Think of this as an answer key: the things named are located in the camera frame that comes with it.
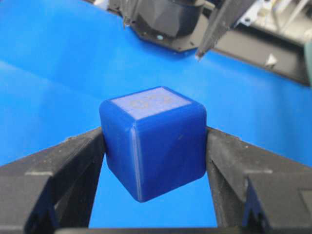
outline white component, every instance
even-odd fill
[[[277,13],[280,14],[282,13],[286,7],[291,3],[292,0],[277,0],[276,3],[274,4],[273,10]]]
[[[304,37],[306,41],[312,40],[312,28],[310,28],[305,32]]]
[[[265,62],[266,67],[273,67],[277,64],[278,60],[273,54],[270,54],[267,61]]]
[[[260,10],[264,10],[267,14],[272,9],[273,0],[258,0],[256,1],[248,11],[238,20],[237,24],[242,23],[246,26],[250,26],[258,18]]]
[[[298,5],[296,6],[296,8],[294,9],[294,11],[292,12],[291,16],[289,17],[289,19],[287,20],[287,22],[283,25],[281,32],[284,32],[287,27],[292,23],[292,21],[297,17],[297,15],[299,15],[300,11],[302,11],[302,9],[307,5],[307,3],[310,0],[301,0]]]
[[[102,8],[102,9],[104,9],[104,10],[107,10],[108,4],[109,4],[109,0],[96,0],[94,2],[95,6],[98,6],[98,7]]]
[[[164,37],[162,35],[157,35],[157,40],[164,40]]]

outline white label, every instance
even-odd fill
[[[190,101],[162,87],[113,99],[112,102],[134,119],[142,119],[191,104]]]

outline blue cube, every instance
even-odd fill
[[[144,202],[205,174],[205,107],[166,87],[104,101],[107,164]]]

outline label on cube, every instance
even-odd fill
[[[112,102],[134,119],[142,119],[191,104],[190,101],[169,92],[163,87],[116,98]]]

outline blue table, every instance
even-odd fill
[[[198,63],[80,0],[1,0],[0,22],[0,165],[99,126],[104,99],[165,85],[209,126],[312,166],[308,87],[215,52]],[[138,203],[104,162],[90,227],[215,225],[206,175]]]

